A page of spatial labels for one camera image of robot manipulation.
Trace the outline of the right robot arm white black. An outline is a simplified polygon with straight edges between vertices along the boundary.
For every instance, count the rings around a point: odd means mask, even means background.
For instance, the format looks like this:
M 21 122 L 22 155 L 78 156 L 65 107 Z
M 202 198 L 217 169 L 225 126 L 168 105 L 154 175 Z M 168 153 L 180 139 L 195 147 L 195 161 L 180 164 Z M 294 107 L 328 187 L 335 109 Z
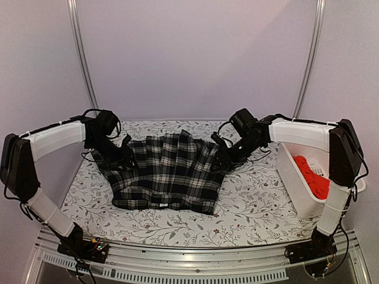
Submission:
M 350 120 L 320 122 L 288 118 L 282 114 L 255 118 L 246 108 L 237 111 L 228 122 L 240 140 L 228 146 L 214 132 L 211 138 L 220 146 L 216 154 L 216 169 L 231 169 L 247 161 L 253 151 L 277 143 L 277 171 L 300 218 L 319 217 L 306 246 L 312 258 L 320 257 L 329 248 L 340 221 L 356 199 L 362 167 L 366 167 L 362 147 Z M 315 197 L 306 178 L 296 165 L 292 153 L 305 154 L 314 162 L 323 156 L 321 164 L 329 173 L 326 199 Z

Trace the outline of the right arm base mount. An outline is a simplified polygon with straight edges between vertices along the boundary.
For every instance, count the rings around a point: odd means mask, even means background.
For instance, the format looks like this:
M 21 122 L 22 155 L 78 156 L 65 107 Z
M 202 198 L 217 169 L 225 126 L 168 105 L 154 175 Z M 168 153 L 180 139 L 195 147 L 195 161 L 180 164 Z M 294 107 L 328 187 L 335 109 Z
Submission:
M 310 241 L 287 246 L 284 256 L 291 264 L 294 264 L 331 256 L 336 252 L 337 247 L 333 238 L 318 237 L 312 238 Z

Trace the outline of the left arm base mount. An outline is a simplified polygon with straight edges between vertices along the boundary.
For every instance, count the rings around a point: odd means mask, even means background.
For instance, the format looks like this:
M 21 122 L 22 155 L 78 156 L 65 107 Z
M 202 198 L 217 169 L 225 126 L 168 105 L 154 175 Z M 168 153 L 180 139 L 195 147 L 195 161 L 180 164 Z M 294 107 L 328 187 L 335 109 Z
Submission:
M 84 240 L 82 235 L 70 235 L 63 237 L 57 248 L 57 252 L 81 260 L 104 264 L 109 251 L 106 241 L 99 238 Z

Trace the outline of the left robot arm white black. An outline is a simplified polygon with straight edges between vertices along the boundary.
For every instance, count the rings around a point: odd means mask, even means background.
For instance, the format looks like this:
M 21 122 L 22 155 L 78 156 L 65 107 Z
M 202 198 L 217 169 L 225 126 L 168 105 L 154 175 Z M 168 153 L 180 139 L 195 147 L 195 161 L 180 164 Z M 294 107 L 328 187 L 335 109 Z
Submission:
M 128 146 L 131 137 L 123 138 L 121 145 L 114 144 L 112 133 L 120 134 L 121 122 L 109 110 L 98 109 L 96 117 L 86 113 L 57 122 L 24 134 L 8 134 L 1 157 L 1 182 L 8 200 L 17 201 L 26 216 L 35 214 L 59 236 L 65 237 L 65 247 L 76 257 L 88 252 L 88 244 L 73 234 L 75 224 L 43 192 L 35 163 L 42 157 L 73 144 L 82 143 L 85 149 L 101 154 L 110 168 L 127 168 L 137 165 Z

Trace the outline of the black white plaid skirt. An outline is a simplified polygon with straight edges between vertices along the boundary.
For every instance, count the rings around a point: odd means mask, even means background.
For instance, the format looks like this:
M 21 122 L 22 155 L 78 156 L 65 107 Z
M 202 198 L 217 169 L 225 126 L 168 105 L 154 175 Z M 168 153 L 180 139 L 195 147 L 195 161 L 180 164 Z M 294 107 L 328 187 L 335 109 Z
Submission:
M 173 209 L 213 215 L 227 174 L 216 170 L 216 143 L 194 138 L 189 132 L 148 136 L 129 147 L 135 168 L 110 166 L 94 150 L 92 158 L 110 184 L 112 204 L 127 210 Z

